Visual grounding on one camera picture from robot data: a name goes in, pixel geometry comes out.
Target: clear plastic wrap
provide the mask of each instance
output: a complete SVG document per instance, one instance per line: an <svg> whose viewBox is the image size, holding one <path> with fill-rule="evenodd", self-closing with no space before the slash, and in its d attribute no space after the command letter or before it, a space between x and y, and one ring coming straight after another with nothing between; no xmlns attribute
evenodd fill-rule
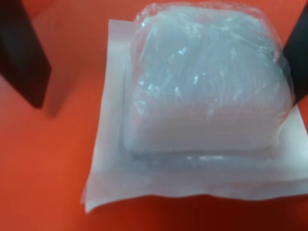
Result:
<svg viewBox="0 0 308 231"><path fill-rule="evenodd" d="M255 8L152 4L135 25L110 21L86 211L143 195L308 193L293 103L279 37Z"/></svg>
<svg viewBox="0 0 308 231"><path fill-rule="evenodd" d="M152 4L136 18L125 146L137 153L277 145L292 81L265 15L225 3Z"/></svg>

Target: red surface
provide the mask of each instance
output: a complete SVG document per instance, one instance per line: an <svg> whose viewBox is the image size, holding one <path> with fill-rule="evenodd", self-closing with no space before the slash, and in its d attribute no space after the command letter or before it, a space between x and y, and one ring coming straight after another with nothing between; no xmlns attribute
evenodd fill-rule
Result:
<svg viewBox="0 0 308 231"><path fill-rule="evenodd" d="M246 0L285 42L304 0ZM132 20L149 0L24 0L53 67L35 110L0 77L0 230L308 230L308 196L241 202L209 196L79 203L103 91L108 19ZM308 98L300 104L308 125Z"/></svg>

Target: plastic wrapping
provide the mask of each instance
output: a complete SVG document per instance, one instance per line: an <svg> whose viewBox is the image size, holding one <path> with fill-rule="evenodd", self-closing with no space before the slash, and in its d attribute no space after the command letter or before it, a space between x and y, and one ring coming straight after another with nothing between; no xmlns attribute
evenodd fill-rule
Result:
<svg viewBox="0 0 308 231"><path fill-rule="evenodd" d="M137 153L277 145L294 97L279 37L255 8L152 4L136 18L125 146Z"/></svg>
<svg viewBox="0 0 308 231"><path fill-rule="evenodd" d="M259 10L152 4L135 25L109 22L107 60L87 212L143 195L308 193L308 135Z"/></svg>

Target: plastic bag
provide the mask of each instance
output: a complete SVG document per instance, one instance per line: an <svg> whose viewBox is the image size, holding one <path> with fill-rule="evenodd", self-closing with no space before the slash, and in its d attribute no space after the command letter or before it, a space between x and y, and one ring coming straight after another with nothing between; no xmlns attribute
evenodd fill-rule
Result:
<svg viewBox="0 0 308 231"><path fill-rule="evenodd" d="M279 38L259 10L153 4L136 25L127 149L144 154L277 145L294 103L292 81Z"/></svg>

